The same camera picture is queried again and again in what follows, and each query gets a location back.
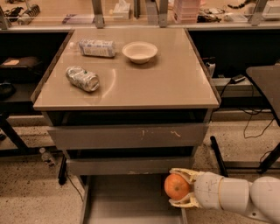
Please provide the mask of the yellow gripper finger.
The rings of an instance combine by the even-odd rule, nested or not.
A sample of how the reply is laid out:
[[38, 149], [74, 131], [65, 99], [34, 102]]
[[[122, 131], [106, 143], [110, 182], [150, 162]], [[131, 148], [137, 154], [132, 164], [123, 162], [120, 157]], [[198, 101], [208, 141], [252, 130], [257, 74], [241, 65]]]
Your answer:
[[201, 204], [197, 201], [193, 192], [189, 192], [183, 199], [180, 199], [180, 200], [169, 199], [169, 202], [174, 207], [180, 207], [180, 208], [198, 207], [198, 208], [201, 208]]
[[181, 176], [188, 184], [193, 185], [197, 180], [198, 176], [203, 174], [203, 171], [195, 171], [186, 168], [171, 168], [169, 173], [178, 174]]

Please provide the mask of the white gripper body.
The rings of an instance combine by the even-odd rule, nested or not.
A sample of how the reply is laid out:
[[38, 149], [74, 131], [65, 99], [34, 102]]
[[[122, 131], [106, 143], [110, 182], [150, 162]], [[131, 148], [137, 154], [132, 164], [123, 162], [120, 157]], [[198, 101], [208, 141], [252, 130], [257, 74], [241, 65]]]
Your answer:
[[204, 172], [196, 178], [194, 195], [203, 208], [221, 210], [219, 189], [222, 180], [221, 175], [212, 172]]

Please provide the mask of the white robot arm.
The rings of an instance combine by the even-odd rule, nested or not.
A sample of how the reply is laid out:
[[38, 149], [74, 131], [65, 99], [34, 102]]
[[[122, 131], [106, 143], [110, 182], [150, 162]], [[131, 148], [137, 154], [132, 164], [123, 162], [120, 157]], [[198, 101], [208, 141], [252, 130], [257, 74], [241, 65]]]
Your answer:
[[190, 187], [181, 199], [170, 198], [174, 207], [216, 209], [270, 224], [280, 224], [280, 179], [260, 177], [253, 182], [212, 172], [171, 168]]

